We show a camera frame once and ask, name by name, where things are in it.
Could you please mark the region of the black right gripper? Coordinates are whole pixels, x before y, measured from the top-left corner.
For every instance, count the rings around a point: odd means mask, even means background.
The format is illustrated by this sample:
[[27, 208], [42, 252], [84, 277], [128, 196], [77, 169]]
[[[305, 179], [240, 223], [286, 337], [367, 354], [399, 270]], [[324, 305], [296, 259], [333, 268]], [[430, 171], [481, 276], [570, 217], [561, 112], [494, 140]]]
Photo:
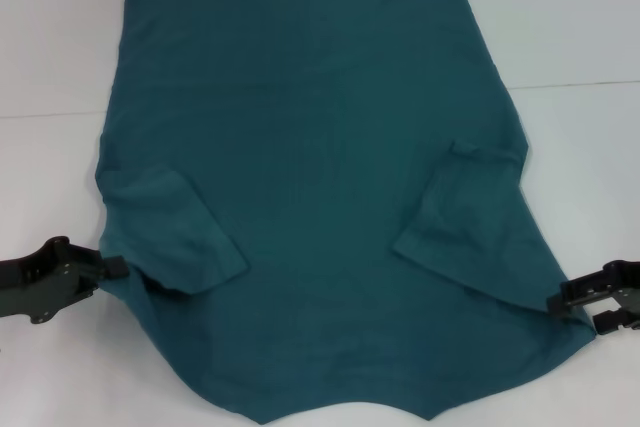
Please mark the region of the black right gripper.
[[615, 260], [604, 266], [605, 271], [562, 282], [559, 291], [546, 301], [550, 315], [571, 315], [574, 308], [611, 297], [620, 305], [616, 311], [607, 310], [593, 317], [599, 335], [607, 335], [620, 328], [639, 329], [639, 262]]

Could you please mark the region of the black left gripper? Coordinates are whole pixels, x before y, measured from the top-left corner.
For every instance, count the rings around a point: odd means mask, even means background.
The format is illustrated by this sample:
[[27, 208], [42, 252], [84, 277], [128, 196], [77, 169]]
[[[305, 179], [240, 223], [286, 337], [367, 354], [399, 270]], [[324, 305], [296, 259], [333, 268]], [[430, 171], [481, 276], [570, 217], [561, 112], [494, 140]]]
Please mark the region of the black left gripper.
[[90, 297], [98, 281], [129, 276], [122, 256], [101, 257], [67, 237], [47, 240], [36, 252], [1, 262], [1, 315], [25, 315], [33, 324]]

